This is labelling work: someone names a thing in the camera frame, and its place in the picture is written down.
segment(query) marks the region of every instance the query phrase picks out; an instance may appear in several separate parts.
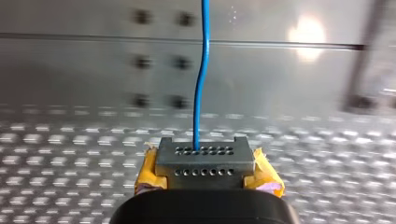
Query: metal panel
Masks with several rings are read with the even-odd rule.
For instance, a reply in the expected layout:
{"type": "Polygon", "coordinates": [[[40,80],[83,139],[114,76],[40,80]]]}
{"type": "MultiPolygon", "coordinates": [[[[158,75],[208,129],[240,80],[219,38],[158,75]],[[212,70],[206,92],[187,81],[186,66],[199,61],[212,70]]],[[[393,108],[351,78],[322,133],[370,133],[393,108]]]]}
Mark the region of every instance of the metal panel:
{"type": "MultiPolygon", "coordinates": [[[[170,96],[192,101],[200,49],[194,43],[4,39],[0,100],[12,105],[128,107],[134,106],[134,93],[143,93],[149,108],[171,109],[170,96]],[[136,68],[136,54],[148,55],[152,66],[136,68]],[[191,67],[174,67],[177,55],[191,67]]],[[[332,114],[341,108],[357,53],[213,45],[203,110],[270,117],[332,114]]]]}
{"type": "MultiPolygon", "coordinates": [[[[213,0],[212,37],[214,40],[361,44],[374,2],[213,0]]],[[[0,33],[198,39],[200,1],[1,0],[0,33]],[[139,10],[148,14],[148,24],[136,23],[139,10]]]]}
{"type": "MultiPolygon", "coordinates": [[[[234,134],[245,134],[253,147],[264,147],[285,181],[285,199],[303,223],[394,223],[394,134],[348,129],[358,122],[336,122],[343,128],[339,132],[315,130],[321,121],[298,122],[301,126],[294,131],[263,126],[246,133],[207,130],[203,136],[229,141],[234,134]],[[306,123],[312,127],[303,128],[306,123]]],[[[114,209],[132,196],[144,142],[158,144],[161,136],[183,141],[190,131],[2,123],[0,221],[107,223],[114,209]]]]}

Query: blue wire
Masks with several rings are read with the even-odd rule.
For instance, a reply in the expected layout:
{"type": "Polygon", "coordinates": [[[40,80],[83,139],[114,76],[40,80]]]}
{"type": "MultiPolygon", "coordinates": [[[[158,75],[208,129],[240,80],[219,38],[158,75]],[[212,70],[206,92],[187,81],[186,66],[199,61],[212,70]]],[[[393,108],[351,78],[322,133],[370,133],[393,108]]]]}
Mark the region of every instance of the blue wire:
{"type": "Polygon", "coordinates": [[[202,0],[202,59],[201,67],[195,86],[194,95],[194,115],[192,128],[192,142],[195,150],[199,149],[199,124],[201,113],[202,90],[206,78],[207,65],[209,63],[209,41],[210,41],[210,18],[209,18],[209,0],[202,0]]]}

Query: yellow tape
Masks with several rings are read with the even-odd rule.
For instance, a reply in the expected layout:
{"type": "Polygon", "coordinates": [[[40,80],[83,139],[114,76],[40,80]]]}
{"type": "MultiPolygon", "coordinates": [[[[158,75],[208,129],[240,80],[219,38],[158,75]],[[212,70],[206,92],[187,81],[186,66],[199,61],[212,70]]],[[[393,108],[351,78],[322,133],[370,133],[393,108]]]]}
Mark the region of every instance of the yellow tape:
{"type": "Polygon", "coordinates": [[[146,151],[146,157],[143,162],[142,169],[140,170],[139,176],[134,183],[135,193],[139,184],[147,184],[152,187],[167,189],[168,184],[166,177],[156,176],[154,174],[156,156],[157,148],[151,146],[150,149],[146,151]]]}
{"type": "Polygon", "coordinates": [[[282,197],[285,190],[285,184],[277,174],[276,170],[265,158],[261,148],[257,148],[253,153],[254,161],[256,162],[254,175],[246,176],[244,178],[245,189],[256,189],[264,184],[277,183],[281,188],[275,189],[274,194],[277,197],[282,197]]]}

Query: metal wall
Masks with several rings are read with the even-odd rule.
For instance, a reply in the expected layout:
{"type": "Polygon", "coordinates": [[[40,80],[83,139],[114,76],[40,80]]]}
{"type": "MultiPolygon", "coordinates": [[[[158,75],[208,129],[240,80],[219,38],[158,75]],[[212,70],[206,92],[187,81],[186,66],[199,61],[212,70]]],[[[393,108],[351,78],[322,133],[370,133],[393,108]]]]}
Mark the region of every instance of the metal wall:
{"type": "MultiPolygon", "coordinates": [[[[344,111],[372,0],[213,0],[204,141],[264,147],[303,223],[393,223],[393,116],[344,111]]],[[[191,139],[200,1],[0,0],[0,223],[107,223],[191,139]]]]}

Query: metal floor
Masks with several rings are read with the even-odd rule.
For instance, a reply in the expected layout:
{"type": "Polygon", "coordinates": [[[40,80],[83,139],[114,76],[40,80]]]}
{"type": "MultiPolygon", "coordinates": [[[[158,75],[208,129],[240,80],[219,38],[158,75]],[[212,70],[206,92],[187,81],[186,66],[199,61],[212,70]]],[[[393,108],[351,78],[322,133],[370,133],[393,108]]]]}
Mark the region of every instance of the metal floor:
{"type": "MultiPolygon", "coordinates": [[[[395,223],[396,133],[293,128],[206,130],[248,136],[286,184],[303,223],[395,223]]],[[[5,123],[0,133],[1,223],[108,223],[133,196],[145,142],[191,130],[5,123]]]]}

